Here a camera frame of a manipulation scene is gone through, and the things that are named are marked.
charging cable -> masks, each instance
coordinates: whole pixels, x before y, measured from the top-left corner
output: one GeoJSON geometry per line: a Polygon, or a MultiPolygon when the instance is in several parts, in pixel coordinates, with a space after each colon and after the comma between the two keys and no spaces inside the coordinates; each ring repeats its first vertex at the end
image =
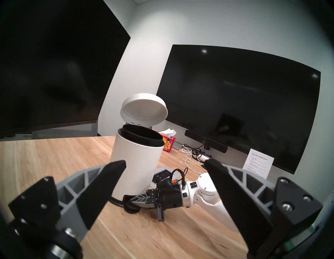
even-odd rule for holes
{"type": "Polygon", "coordinates": [[[186,154],[186,157],[187,157],[187,158],[186,158],[186,159],[182,159],[182,161],[184,161],[184,164],[185,164],[191,171],[193,171],[194,173],[201,175],[201,173],[198,173],[198,172],[194,171],[194,170],[191,169],[191,167],[189,166],[189,164],[192,164],[192,165],[199,165],[199,160],[197,161],[198,163],[195,163],[194,161],[191,160],[191,159],[192,159],[192,149],[191,149],[190,147],[185,147],[185,146],[183,146],[183,148],[180,148],[179,150],[180,150],[180,152],[186,154]]]}

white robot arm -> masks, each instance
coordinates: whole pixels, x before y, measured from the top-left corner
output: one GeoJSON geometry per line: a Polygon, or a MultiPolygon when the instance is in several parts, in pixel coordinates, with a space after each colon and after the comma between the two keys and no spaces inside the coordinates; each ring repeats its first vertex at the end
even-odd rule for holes
{"type": "Polygon", "coordinates": [[[198,204],[218,222],[233,232],[238,232],[232,218],[228,214],[208,173],[203,173],[195,182],[186,182],[182,191],[183,207],[198,204]]]}

wooden table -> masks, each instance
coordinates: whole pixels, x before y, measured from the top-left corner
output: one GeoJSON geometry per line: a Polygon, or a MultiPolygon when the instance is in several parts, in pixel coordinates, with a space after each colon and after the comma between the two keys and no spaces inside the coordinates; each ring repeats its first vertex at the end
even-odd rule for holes
{"type": "MultiPolygon", "coordinates": [[[[50,175],[56,183],[71,174],[109,162],[115,137],[60,138],[0,142],[0,201],[7,204],[29,186],[50,175]]],[[[185,154],[162,152],[159,167],[184,169],[185,154]]],[[[187,180],[198,175],[188,171],[187,180]]],[[[84,258],[245,258],[247,246],[239,233],[226,229],[195,204],[165,211],[128,214],[107,203],[81,243],[84,258]]]]}

black monitor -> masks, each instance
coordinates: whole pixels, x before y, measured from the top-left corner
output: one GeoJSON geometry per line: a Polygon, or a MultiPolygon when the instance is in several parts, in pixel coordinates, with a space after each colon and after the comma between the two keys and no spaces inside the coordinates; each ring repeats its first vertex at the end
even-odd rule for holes
{"type": "Polygon", "coordinates": [[[105,2],[0,7],[0,136],[96,122],[130,40],[105,2]]]}
{"type": "Polygon", "coordinates": [[[315,117],[320,72],[257,51],[173,45],[157,96],[167,120],[294,173],[315,117]]]}

wall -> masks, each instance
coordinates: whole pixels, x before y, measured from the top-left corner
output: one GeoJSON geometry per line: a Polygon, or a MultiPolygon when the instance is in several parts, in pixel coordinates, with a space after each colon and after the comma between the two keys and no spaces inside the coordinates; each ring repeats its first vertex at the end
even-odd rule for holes
{"type": "Polygon", "coordinates": [[[104,0],[116,18],[127,30],[127,26],[131,22],[137,4],[133,0],[104,0]]]}
{"type": "MultiPolygon", "coordinates": [[[[313,16],[298,2],[149,1],[140,4],[127,31],[131,40],[99,116],[99,133],[115,135],[124,122],[122,102],[135,93],[156,94],[172,44],[244,48],[289,58],[321,72],[318,109],[305,152],[294,175],[272,167],[268,180],[285,175],[324,200],[334,189],[334,51],[313,16]]],[[[174,128],[179,142],[198,145],[174,128]]],[[[243,166],[247,154],[212,151],[220,161],[243,166]]]]}

